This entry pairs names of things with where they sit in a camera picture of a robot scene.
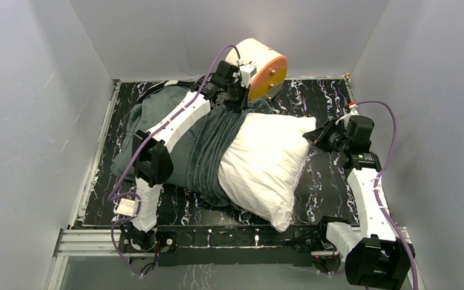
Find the white pillow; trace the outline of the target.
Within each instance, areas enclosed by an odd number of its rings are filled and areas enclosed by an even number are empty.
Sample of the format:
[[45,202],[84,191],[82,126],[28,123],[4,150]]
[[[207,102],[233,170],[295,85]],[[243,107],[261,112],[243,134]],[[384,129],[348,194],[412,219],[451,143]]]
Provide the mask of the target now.
[[218,171],[230,201],[267,220],[278,232],[286,231],[311,146],[303,135],[316,124],[314,117],[247,114]]

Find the grey plush pillowcase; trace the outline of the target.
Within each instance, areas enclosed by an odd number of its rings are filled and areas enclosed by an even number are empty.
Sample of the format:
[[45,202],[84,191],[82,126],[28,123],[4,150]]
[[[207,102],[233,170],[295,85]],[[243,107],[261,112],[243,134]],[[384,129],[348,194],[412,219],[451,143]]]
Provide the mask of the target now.
[[[164,81],[140,94],[129,115],[121,152],[111,165],[116,177],[123,174],[132,158],[134,133],[147,131],[169,115],[188,93],[190,85],[189,82]],[[231,205],[219,184],[218,169],[249,113],[272,114],[272,108],[266,100],[256,99],[244,111],[234,112],[219,105],[200,118],[171,151],[174,169],[167,182],[198,193],[211,206]]]

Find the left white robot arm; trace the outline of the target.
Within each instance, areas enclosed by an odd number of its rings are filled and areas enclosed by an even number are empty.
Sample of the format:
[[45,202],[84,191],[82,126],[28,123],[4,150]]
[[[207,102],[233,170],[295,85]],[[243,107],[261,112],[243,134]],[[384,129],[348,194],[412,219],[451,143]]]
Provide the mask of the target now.
[[212,106],[243,108],[256,73],[252,62],[222,60],[214,73],[190,85],[185,97],[158,124],[134,134],[129,164],[134,169],[136,191],[133,199],[120,200],[120,205],[131,211],[130,221],[120,227],[125,242],[141,251],[154,249],[156,210],[163,184],[173,173],[170,153],[175,144]]

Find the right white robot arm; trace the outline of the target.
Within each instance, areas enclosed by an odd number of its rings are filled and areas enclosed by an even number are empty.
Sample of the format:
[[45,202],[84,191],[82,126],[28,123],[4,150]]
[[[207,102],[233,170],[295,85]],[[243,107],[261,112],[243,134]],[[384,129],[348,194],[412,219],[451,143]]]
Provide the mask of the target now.
[[381,188],[378,156],[371,152],[374,121],[362,115],[328,120],[303,137],[324,152],[337,152],[340,166],[349,171],[347,182],[355,198],[359,231],[338,217],[323,217],[317,245],[338,250],[351,285],[401,289],[414,258],[412,244],[399,237],[389,220]]

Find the white orange cylindrical drum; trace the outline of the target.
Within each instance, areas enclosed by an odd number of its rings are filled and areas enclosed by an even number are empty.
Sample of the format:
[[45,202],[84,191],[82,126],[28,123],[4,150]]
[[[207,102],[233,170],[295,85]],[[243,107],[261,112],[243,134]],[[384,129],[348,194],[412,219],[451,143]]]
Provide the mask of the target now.
[[244,64],[256,67],[256,73],[249,80],[248,101],[275,97],[286,78],[287,58],[255,38],[239,42],[236,48]]

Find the white labelled power box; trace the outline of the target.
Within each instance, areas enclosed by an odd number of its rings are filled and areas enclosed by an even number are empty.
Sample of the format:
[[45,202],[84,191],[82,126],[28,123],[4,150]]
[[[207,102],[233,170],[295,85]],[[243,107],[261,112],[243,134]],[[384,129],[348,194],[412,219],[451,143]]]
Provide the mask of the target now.
[[118,202],[116,214],[124,218],[135,218],[138,216],[141,202],[128,198],[121,198]]

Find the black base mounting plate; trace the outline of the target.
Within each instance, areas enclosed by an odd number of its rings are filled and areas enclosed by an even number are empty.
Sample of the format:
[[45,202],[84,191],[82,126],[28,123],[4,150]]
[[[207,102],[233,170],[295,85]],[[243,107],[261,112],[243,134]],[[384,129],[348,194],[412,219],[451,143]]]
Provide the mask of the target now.
[[275,265],[338,269],[338,250],[315,225],[292,225],[278,232],[269,225],[159,227],[161,266],[197,264]]

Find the aluminium left frame rail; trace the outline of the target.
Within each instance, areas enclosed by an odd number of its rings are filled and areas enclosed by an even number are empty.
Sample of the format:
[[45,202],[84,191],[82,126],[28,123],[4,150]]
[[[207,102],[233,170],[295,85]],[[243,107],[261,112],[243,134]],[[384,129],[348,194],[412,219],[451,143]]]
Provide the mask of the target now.
[[108,102],[108,106],[106,108],[106,112],[105,112],[105,116],[101,124],[101,128],[98,133],[97,142],[96,142],[94,151],[91,155],[91,159],[89,161],[88,167],[83,177],[82,184],[79,188],[74,210],[71,214],[68,224],[60,228],[59,236],[61,235],[61,232],[63,230],[70,230],[77,223],[77,221],[79,220],[79,217],[81,215],[84,216],[85,214],[91,188],[94,183],[94,177],[98,169],[100,156],[102,154],[102,149],[104,147],[105,138],[106,138],[105,136],[109,128],[109,124],[111,122],[112,114],[115,108],[116,99],[118,97],[118,92],[120,90],[121,80],[113,79],[113,81],[114,82],[112,85],[112,93],[111,93],[111,96]]

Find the aluminium front frame rail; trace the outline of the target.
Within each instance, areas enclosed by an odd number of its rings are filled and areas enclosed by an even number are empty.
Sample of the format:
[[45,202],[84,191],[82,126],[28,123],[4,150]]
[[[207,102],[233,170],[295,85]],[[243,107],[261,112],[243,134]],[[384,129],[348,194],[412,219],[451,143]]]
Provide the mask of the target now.
[[[120,234],[111,230],[61,230],[53,257],[105,257],[118,255]],[[154,251],[120,250],[125,257],[154,257]],[[311,251],[311,256],[333,256],[337,252]]]

